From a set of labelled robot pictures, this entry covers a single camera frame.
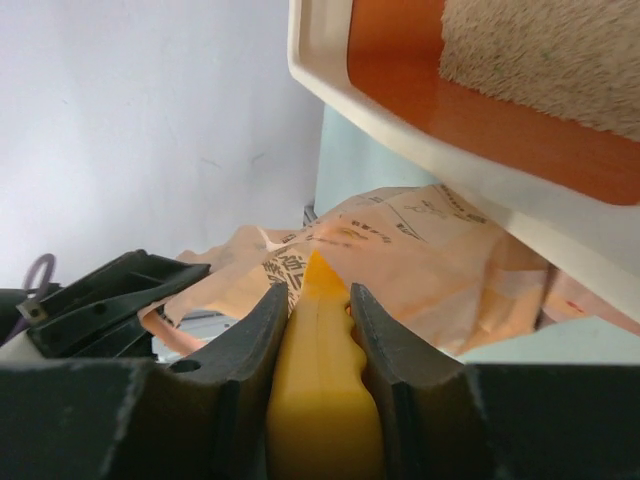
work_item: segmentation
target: purple cord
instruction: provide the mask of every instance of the purple cord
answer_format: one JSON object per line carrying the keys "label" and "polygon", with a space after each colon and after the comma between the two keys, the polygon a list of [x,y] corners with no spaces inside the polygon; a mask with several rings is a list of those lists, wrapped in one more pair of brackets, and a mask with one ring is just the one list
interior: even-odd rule
{"label": "purple cord", "polygon": [[[24,279],[24,283],[22,285],[22,289],[25,291],[33,290],[33,281],[35,279],[36,273],[44,266],[44,273],[42,274],[42,280],[40,285],[38,286],[36,293],[31,297],[34,302],[39,302],[42,298],[47,294],[47,290],[49,289],[49,284],[51,283],[51,277],[53,277],[53,272],[56,268],[56,257],[51,253],[45,253],[41,257],[39,257],[29,270],[27,271],[27,276]],[[2,345],[7,343],[13,337],[18,335],[23,330],[29,328],[29,321],[21,316],[16,324],[13,326],[11,333],[4,339]]]}

